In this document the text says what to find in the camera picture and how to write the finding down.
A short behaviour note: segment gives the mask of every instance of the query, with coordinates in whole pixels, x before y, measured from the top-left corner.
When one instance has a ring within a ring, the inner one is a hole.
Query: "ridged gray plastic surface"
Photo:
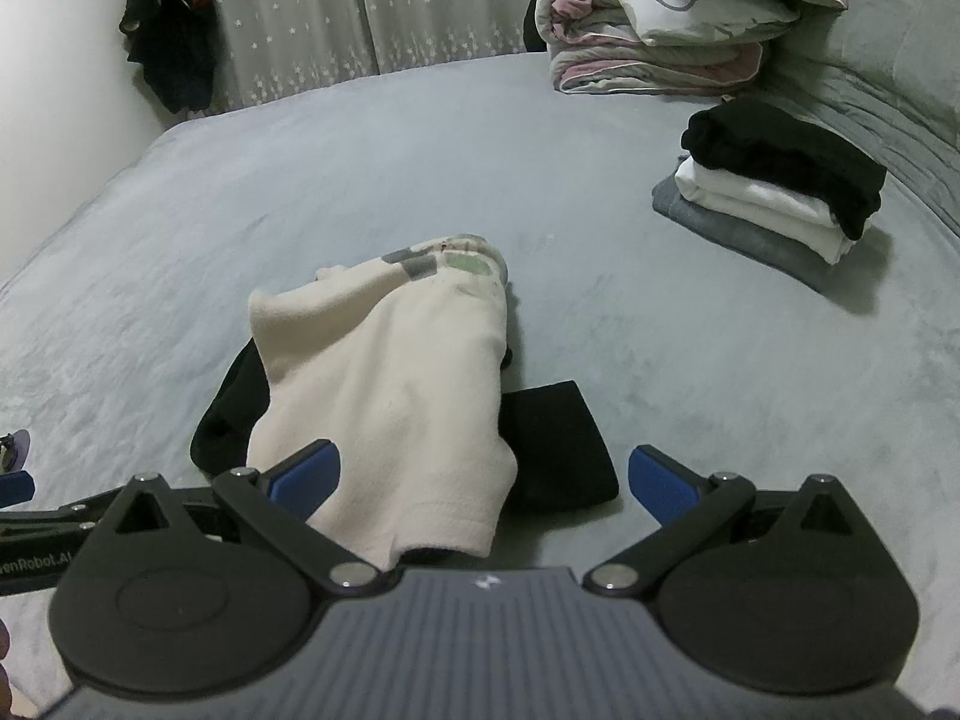
[[[563,568],[409,570],[342,601],[265,678],[184,704],[80,688],[50,720],[916,720],[894,688],[820,700],[729,685],[633,601],[584,592]]]

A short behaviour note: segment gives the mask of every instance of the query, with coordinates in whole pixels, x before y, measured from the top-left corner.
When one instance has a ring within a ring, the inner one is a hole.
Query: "folded gray garment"
[[[653,196],[656,213],[701,238],[783,271],[818,293],[827,288],[832,266],[811,248],[751,221],[690,202],[680,194],[673,173],[654,187]]]

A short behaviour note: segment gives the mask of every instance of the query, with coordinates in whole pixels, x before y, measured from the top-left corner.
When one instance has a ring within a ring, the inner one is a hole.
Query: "mattress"
[[[250,337],[254,288],[466,231],[510,268],[505,389],[575,379],[621,474],[645,442],[765,488],[837,474],[920,597],[902,687],[960,704],[960,240],[891,177],[818,295],[651,208],[712,100],[546,79],[544,55],[475,60],[162,136],[0,289],[0,426],[32,432],[29,506],[146,469],[203,483],[190,437]],[[504,521],[491,564],[581,573],[655,527],[629,495]],[[8,669],[39,704],[68,685],[50,595],[0,599]]]

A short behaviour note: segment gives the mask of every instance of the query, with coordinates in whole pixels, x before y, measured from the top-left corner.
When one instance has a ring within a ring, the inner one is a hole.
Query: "white pillow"
[[[781,0],[620,0],[647,46],[769,40],[798,14]]]

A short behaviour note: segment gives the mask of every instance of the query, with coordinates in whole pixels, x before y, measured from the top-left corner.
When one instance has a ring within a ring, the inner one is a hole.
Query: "triangular cutout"
[[[150,493],[138,493],[124,513],[117,527],[117,533],[141,533],[168,527],[170,525],[167,518],[163,516],[157,498]]]
[[[851,536],[853,529],[840,511],[833,496],[829,493],[819,493],[810,504],[810,508],[800,522],[800,528],[805,531],[820,531],[834,533],[835,536]]]

